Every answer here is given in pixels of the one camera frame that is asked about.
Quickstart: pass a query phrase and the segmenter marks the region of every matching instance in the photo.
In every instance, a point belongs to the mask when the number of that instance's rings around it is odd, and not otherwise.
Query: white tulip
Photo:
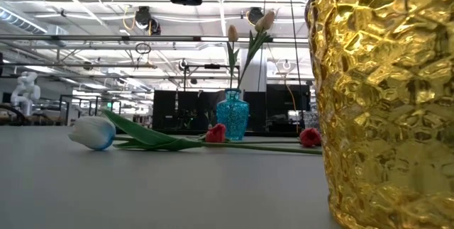
[[[99,116],[85,116],[76,120],[74,131],[68,134],[70,140],[93,150],[104,150],[112,145],[115,125]]]

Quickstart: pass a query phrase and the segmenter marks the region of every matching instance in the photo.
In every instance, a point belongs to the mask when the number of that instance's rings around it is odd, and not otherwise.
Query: blue glass vase
[[[249,118],[249,104],[240,100],[240,89],[226,89],[226,99],[216,107],[218,123],[226,126],[226,138],[242,140]]]

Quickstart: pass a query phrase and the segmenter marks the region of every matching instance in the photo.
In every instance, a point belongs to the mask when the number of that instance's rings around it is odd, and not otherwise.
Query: red tulip
[[[205,141],[208,143],[222,143],[226,140],[226,126],[218,123],[211,128],[205,135]]]
[[[321,145],[321,136],[317,129],[307,128],[299,134],[299,141],[303,147],[313,147]]]

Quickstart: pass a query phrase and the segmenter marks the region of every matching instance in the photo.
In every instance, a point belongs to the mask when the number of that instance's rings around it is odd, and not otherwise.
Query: gray table
[[[319,156],[92,152],[70,131],[0,127],[0,228],[339,228]]]

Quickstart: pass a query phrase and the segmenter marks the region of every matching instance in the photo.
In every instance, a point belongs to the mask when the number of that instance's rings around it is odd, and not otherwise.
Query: gold vase
[[[329,207],[347,228],[454,228],[454,0],[309,0]]]

